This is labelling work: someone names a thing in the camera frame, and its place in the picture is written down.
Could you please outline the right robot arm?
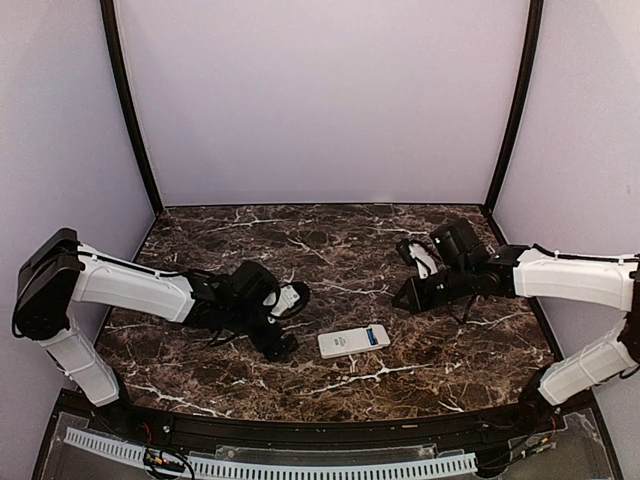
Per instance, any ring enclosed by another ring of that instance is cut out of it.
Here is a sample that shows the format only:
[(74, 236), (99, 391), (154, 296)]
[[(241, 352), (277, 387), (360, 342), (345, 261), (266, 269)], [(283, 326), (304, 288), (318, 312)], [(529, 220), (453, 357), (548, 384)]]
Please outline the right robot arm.
[(478, 297), (559, 298), (615, 308), (624, 320), (578, 353), (542, 368), (521, 391), (510, 424), (534, 432), (549, 409), (574, 395), (639, 370), (639, 258), (562, 253), (538, 244), (486, 246), (458, 219), (433, 231), (434, 246), (403, 239), (396, 250), (417, 269), (392, 304), (412, 314)]

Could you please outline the white remote control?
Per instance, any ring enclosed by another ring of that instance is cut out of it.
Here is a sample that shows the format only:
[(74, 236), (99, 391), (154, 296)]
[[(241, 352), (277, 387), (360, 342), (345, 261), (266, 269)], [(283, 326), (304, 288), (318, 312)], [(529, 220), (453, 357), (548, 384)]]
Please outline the white remote control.
[[(376, 326), (381, 329), (379, 334), (381, 344), (377, 347), (372, 347), (368, 342), (366, 329), (370, 326)], [(380, 324), (371, 324), (367, 327), (320, 334), (317, 337), (317, 340), (320, 355), (323, 359), (331, 359), (379, 350), (391, 344), (391, 340), (386, 329)]]

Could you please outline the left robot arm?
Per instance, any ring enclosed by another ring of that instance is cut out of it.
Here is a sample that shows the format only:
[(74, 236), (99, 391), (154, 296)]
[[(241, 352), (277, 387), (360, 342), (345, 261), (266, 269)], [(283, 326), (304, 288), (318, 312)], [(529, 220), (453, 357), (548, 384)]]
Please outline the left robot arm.
[(149, 314), (187, 328), (206, 330), (212, 344), (247, 337), (269, 361), (286, 359), (297, 347), (281, 321), (299, 314), (310, 289), (280, 283), (261, 264), (243, 262), (231, 274), (189, 269), (168, 272), (108, 256), (62, 228), (20, 268), (12, 333), (41, 345), (84, 392), (120, 436), (141, 427), (140, 412), (125, 387), (96, 352), (71, 313), (72, 303), (95, 303)]

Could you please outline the blue battery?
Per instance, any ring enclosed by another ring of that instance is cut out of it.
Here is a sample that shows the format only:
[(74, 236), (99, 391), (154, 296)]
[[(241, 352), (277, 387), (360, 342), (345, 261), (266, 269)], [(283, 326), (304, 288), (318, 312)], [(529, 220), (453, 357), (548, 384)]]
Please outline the blue battery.
[(367, 339), (369, 344), (372, 347), (377, 347), (381, 344), (381, 340), (379, 336), (380, 332), (381, 332), (381, 329), (376, 326), (370, 326), (366, 329)]

